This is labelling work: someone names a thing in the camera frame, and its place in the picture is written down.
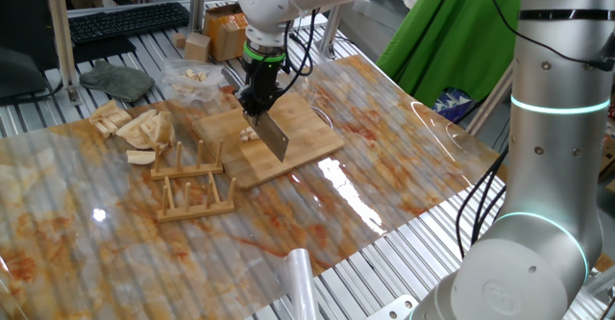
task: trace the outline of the bamboo cutting board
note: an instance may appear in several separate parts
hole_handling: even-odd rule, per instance
[[[341,149],[344,141],[297,93],[286,94],[269,111],[288,136],[284,162],[280,162],[261,140],[241,142],[239,133],[248,128],[242,109],[227,111],[195,121],[192,127],[212,153],[224,141],[222,164],[241,189],[251,188],[288,171]]]

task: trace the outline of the blue object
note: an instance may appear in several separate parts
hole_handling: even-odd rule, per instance
[[[465,92],[456,88],[448,88],[435,101],[431,108],[439,115],[455,122],[472,106],[472,98]]]

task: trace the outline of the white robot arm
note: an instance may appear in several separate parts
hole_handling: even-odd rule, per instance
[[[283,60],[284,22],[350,1],[239,0],[251,26],[248,85],[237,97],[252,123],[283,94],[279,63],[270,74],[258,64]],[[502,214],[411,320],[559,320],[576,298],[602,250],[596,176],[614,7],[615,0],[522,0]]]

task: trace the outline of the metal slatted platform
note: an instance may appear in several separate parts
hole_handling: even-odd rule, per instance
[[[206,8],[226,5],[233,1],[207,0]],[[83,12],[73,12],[69,16],[79,14]],[[326,19],[319,15],[315,40],[323,36],[325,21]],[[308,23],[306,18],[303,23],[298,24],[298,35],[302,41],[308,40],[308,29],[305,28]],[[178,30],[161,30],[131,37],[136,51],[110,57],[107,61],[141,69],[159,80],[167,59],[184,56],[184,50],[175,48],[171,42],[171,35],[175,32]],[[352,42],[344,39],[341,34],[338,36],[340,38],[334,50],[339,58],[361,54]],[[289,47],[289,57],[295,63],[300,62],[300,56],[303,55],[301,48],[293,42],[290,42]],[[311,55],[316,63],[327,61],[315,49],[312,49]],[[223,65],[243,74],[238,60],[224,62]],[[88,72],[92,66],[92,62],[80,63],[77,65],[78,73]],[[52,87],[61,81],[58,70],[47,71],[45,75]],[[65,93],[61,92],[38,103],[0,108],[0,136],[18,135],[88,118],[100,105],[111,99],[105,93],[82,87],[79,92],[83,101],[79,106],[71,106]],[[157,83],[135,103],[126,104],[120,100],[117,102],[129,108],[172,97],[173,92],[168,86]],[[495,197],[502,186],[504,184],[501,181],[495,182],[487,198]],[[418,300],[424,298],[442,278],[454,272],[461,263],[455,239],[455,217],[466,195],[465,191],[457,194],[316,277],[314,280],[320,318],[365,319],[403,295],[409,295],[412,306],[416,306]],[[469,246],[468,233],[472,229],[476,207],[476,202],[471,203],[463,215],[461,229],[466,247]],[[487,222],[491,223],[493,219],[492,214]],[[292,319],[292,307],[292,301],[286,296],[257,311],[249,319]],[[604,307],[604,304],[582,291],[565,319],[596,319]]]

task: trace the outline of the keyboard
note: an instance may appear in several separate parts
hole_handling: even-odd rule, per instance
[[[100,12],[68,19],[75,43],[186,26],[188,10],[180,3],[164,3],[120,12]]]

